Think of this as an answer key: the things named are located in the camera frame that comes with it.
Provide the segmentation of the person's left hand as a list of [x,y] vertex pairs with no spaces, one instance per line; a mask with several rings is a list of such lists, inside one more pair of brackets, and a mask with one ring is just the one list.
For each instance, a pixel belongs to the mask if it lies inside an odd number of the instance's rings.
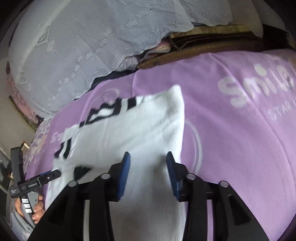
[[[38,196],[38,203],[35,205],[35,207],[33,208],[34,214],[32,215],[32,219],[34,221],[35,224],[39,223],[40,219],[42,218],[42,216],[45,213],[44,210],[44,204],[43,204],[43,196],[41,196],[39,194]],[[24,214],[21,210],[21,200],[18,197],[15,201],[15,209],[17,211],[17,213],[24,218]]]

